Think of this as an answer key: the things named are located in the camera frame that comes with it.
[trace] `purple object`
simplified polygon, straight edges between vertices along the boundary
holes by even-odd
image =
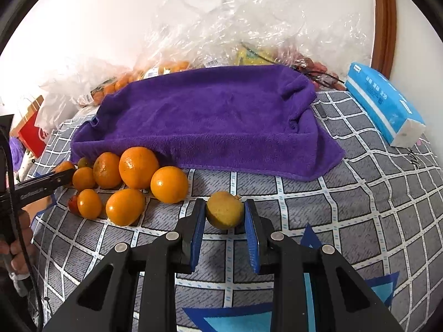
[[[309,181],[344,151],[317,124],[314,86],[281,65],[202,68],[134,82],[107,96],[71,143],[72,160],[145,146],[161,165]]]
[[[22,165],[26,149],[17,137],[9,138],[9,147],[11,148],[12,167],[14,172],[17,172]]]

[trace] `silver screw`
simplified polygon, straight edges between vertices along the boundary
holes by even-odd
[[[115,245],[114,249],[116,252],[125,252],[128,249],[128,245],[124,242],[120,242]]]
[[[322,251],[327,255],[332,255],[335,252],[335,248],[331,245],[323,245]]]
[[[271,233],[271,238],[274,241],[281,241],[284,238],[284,234],[281,232],[273,232]]]
[[[166,234],[166,239],[169,241],[175,241],[178,238],[179,238],[178,232],[171,231]]]

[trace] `transparent plastic wrap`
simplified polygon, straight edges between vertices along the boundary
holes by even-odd
[[[301,4],[298,21],[291,15],[290,24],[294,0],[274,1],[223,0],[203,13],[185,0],[167,0],[145,37],[134,79],[202,67],[285,64],[306,74],[316,88],[344,89],[337,82],[350,64],[369,62],[370,44],[359,16],[310,28]],[[186,18],[173,25],[165,21],[170,11]]]
[[[47,91],[35,126],[50,133],[88,105],[100,105],[104,97],[125,87],[131,80],[130,69],[114,66],[101,59],[87,58],[52,72],[40,86]]]

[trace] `pear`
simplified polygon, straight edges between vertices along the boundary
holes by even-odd
[[[220,230],[234,228],[244,219],[244,205],[240,196],[233,196],[227,191],[218,191],[207,202],[206,218]]]

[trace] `checkered tablecloth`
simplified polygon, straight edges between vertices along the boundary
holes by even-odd
[[[312,106],[320,124],[346,150],[341,164],[312,182],[185,170],[190,186],[185,201],[167,205],[146,192],[145,211],[128,227],[115,226],[106,216],[89,221],[69,213],[66,204],[76,191],[58,189],[57,205],[33,222],[34,244],[40,251],[38,285],[50,298],[52,310],[116,243],[150,243],[190,213],[197,198],[225,190],[254,199],[258,213],[296,241],[310,224],[319,239],[341,251],[364,278],[398,271],[392,313],[405,330],[418,330],[443,297],[443,181],[430,143],[423,137],[411,151],[390,147],[366,112],[344,92],[321,93]],[[29,177],[48,173],[69,158],[73,133],[91,117],[66,121],[52,135]],[[97,191],[103,202],[113,193]],[[271,302],[273,276],[252,273],[244,233],[222,232],[207,223],[199,265],[192,275],[177,275],[176,285],[178,330],[197,331],[183,307]]]

